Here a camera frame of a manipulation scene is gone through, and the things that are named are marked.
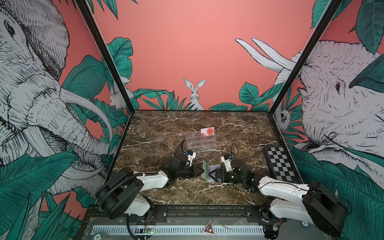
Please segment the clear plastic organizer box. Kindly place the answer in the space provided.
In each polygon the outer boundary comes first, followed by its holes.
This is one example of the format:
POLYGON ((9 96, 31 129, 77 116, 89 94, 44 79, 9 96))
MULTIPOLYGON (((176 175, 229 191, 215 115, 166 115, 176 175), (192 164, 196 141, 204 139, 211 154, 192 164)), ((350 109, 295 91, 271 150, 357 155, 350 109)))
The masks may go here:
POLYGON ((186 134, 187 149, 195 153, 217 150, 217 136, 203 136, 201 132, 186 134))

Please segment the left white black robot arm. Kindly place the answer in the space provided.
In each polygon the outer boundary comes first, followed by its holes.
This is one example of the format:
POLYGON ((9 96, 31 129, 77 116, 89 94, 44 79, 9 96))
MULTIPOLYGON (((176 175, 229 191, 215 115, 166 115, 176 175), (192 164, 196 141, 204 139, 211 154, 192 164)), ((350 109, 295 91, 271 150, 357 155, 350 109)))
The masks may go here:
POLYGON ((205 170, 192 163, 195 157, 194 152, 174 154, 170 162, 154 172, 134 172, 129 167, 121 169, 97 191, 98 210, 105 212, 111 220, 122 215, 136 215, 142 222, 149 222, 156 214, 155 207, 140 193, 163 189, 176 180, 199 177, 205 170))

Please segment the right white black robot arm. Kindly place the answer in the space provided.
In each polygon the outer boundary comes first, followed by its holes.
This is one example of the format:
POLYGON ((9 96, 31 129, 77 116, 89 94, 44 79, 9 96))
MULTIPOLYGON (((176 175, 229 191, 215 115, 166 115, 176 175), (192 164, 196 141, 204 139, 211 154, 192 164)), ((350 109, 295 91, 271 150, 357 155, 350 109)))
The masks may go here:
POLYGON ((340 199, 321 183, 295 184, 251 172, 239 159, 223 156, 225 169, 203 163, 204 174, 214 182, 241 184, 249 193, 266 196, 263 204, 251 210, 249 216, 264 225, 269 240, 278 237, 285 220, 297 220, 315 225, 325 234, 338 238, 342 235, 349 214, 340 199))

